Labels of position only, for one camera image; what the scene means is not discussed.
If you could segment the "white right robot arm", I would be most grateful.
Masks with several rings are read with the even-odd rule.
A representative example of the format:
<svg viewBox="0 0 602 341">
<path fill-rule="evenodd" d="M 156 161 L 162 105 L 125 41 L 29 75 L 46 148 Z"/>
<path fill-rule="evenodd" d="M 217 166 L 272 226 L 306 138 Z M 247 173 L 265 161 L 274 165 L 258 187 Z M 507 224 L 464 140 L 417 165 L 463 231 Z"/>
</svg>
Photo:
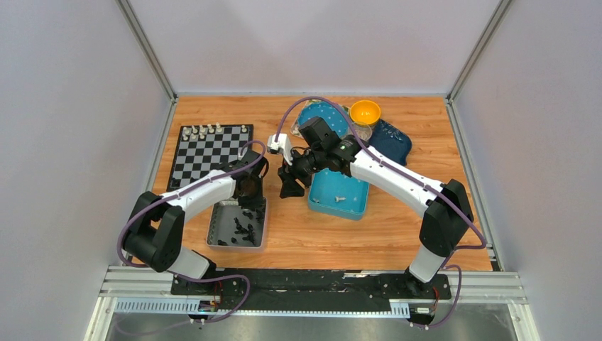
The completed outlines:
<svg viewBox="0 0 602 341">
<path fill-rule="evenodd" d="M 300 133 L 307 143 L 302 153 L 293 149 L 287 134 L 268 138 L 269 151 L 283 156 L 278 170 L 283 183 L 280 196 L 304 195 L 313 175 L 328 169 L 374 185 L 405 203 L 422 218 L 421 245 L 407 269 L 405 288 L 413 297 L 425 296 L 433 288 L 434 275 L 474 224 L 464 185 L 412 172 L 355 136 L 340 137 L 321 117 L 306 121 Z"/>
</svg>

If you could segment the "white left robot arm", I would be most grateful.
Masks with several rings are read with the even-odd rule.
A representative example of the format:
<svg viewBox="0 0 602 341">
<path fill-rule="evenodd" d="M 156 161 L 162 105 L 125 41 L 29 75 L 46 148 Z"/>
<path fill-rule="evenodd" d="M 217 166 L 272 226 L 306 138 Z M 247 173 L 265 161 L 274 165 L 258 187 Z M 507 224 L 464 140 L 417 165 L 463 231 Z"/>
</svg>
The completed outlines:
<svg viewBox="0 0 602 341">
<path fill-rule="evenodd" d="M 170 272 L 190 280 L 198 294 L 211 293 L 217 285 L 217 275 L 210 271 L 214 262 L 183 246 L 184 226 L 222 200 L 235 199 L 245 208 L 262 205 L 261 180 L 268 168 L 263 154 L 246 148 L 235 161 L 178 190 L 141 194 L 118 237 L 118 255 L 129 253 L 140 267 Z"/>
</svg>

